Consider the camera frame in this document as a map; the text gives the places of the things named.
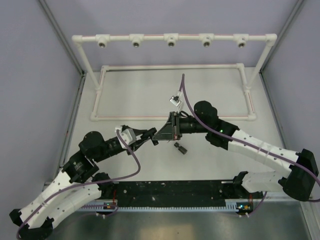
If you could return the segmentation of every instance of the gray wall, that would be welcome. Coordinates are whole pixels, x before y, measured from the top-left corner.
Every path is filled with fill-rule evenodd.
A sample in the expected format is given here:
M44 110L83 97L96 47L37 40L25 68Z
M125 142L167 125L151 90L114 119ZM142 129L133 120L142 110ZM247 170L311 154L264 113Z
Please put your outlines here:
M0 7L0 239L53 176L80 76L35 0Z
M320 168L319 10L319 0L306 1L264 75L285 142L313 151ZM320 197L318 186L314 193Z
M62 31L72 35L279 33L297 0L47 0ZM263 42L239 49L234 42L112 42L106 49L84 44L92 68L101 65L241 63L255 66Z

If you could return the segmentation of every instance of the wall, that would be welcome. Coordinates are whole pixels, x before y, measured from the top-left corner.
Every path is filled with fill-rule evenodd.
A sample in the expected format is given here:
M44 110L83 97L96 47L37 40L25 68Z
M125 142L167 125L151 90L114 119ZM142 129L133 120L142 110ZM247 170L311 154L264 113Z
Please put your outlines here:
M47 0L68 40L72 35L127 35L163 33L216 33L253 35L279 33L297 0ZM257 63L263 42L240 49L234 42L112 42L106 49L84 44L92 68L101 65Z
M319 9L320 1L306 1L264 76L285 142L293 150L312 151L320 168ZM320 197L318 186L314 194Z
M0 7L0 239L53 176L80 76L35 0Z

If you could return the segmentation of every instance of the white pipe frame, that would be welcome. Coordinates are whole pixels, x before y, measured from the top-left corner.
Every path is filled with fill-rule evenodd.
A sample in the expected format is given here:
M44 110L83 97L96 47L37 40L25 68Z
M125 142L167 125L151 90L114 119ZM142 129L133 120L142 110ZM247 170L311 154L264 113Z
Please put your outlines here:
M277 40L276 34L265 34L265 35L248 35L248 34L230 34L221 35L213 33L201 33L201 34L178 34L178 33L166 33L166 34L129 34L129 35L110 35L110 34L97 34L93 36L82 36L74 35L72 40L78 49L78 52L82 58L84 66L88 74L90 75L95 89L96 89L96 99L91 113L90 119L92 121L164 121L168 116L98 116L98 107L100 102L100 97L102 94L102 89L104 85L105 74L107 71L117 71L117 70L160 70L160 69L215 69L215 68L236 68L240 72L243 93L245 97L245 102L248 109L248 115L246 116L221 116L223 120L247 120L253 121L257 118L254 110L254 105L251 98L250 89L254 83L254 80L259 73L264 61L267 58L272 46ZM129 66L109 66L104 65L101 68L100 80L98 82L93 69L88 61L87 55L82 47L83 43L96 42L99 47L105 48L109 42L114 41L129 41L133 43L133 46L140 45L143 41L166 41L176 43L180 40L190 40L190 41L201 41L203 44L208 42L210 45L213 41L233 41L236 42L238 47L244 47L248 41L260 41L265 42L266 46L253 70L253 73L247 81L245 74L245 66L243 63L235 64L191 64L191 65L129 65Z

